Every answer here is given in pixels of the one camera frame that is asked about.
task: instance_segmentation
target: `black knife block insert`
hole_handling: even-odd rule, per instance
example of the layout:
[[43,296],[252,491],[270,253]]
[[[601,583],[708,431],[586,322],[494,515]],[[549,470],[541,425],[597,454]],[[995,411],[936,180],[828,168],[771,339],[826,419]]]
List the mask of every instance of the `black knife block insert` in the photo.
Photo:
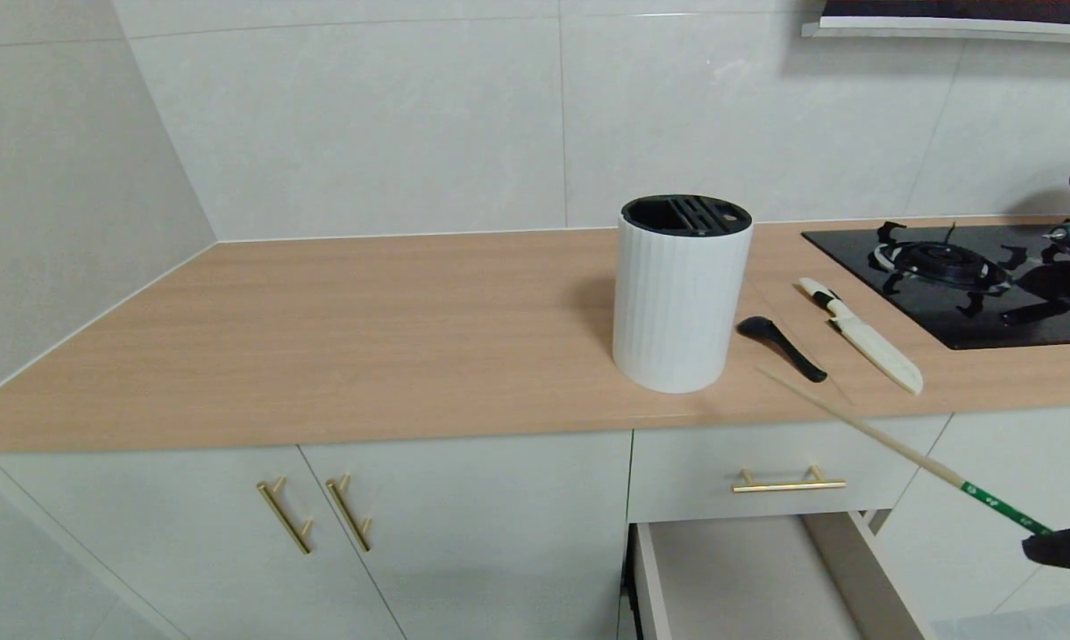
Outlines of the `black knife block insert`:
[[743,208],[717,198],[690,195],[647,196],[622,208],[626,223],[667,235],[713,237],[738,233],[752,226]]

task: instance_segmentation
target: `knife block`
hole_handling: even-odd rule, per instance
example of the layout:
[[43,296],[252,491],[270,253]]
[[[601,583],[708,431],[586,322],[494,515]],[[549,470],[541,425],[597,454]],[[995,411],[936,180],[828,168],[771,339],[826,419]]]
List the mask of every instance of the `knife block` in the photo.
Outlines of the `knife block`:
[[752,218],[690,195],[632,200],[617,222],[613,360],[662,393],[705,388],[725,368]]

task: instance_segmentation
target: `knife handle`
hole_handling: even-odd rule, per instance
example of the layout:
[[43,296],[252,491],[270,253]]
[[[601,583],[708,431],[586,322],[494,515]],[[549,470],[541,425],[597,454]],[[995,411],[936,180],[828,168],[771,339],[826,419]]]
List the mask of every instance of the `knife handle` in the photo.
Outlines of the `knife handle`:
[[836,318],[847,318],[855,316],[852,313],[851,307],[843,304],[843,300],[836,295],[835,291],[824,287],[819,283],[819,280],[812,280],[811,278],[800,278],[800,286],[804,287],[804,291],[807,292],[811,300],[815,301],[820,307],[824,307]]

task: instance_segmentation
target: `gas stove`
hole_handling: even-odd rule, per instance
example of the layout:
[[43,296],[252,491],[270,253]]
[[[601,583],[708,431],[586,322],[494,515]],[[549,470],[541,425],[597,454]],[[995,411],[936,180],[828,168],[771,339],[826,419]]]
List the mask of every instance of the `gas stove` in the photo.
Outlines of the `gas stove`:
[[1051,226],[808,231],[950,349],[1070,344],[1070,243]]

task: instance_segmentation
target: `black ladle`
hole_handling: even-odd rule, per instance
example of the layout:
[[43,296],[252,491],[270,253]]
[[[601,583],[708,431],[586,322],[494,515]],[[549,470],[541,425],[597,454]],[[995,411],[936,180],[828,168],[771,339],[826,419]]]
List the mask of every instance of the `black ladle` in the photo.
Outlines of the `black ladle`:
[[807,380],[812,382],[822,382],[827,380],[827,371],[815,367],[799,349],[795,348],[795,345],[788,339],[788,336],[783,332],[779,331],[778,325],[771,320],[768,320],[764,316],[753,316],[742,320],[737,324],[737,332],[739,335],[754,340],[768,340],[770,344],[779,346],[788,356],[788,360],[792,361],[792,365],[795,365],[796,369],[804,374]]

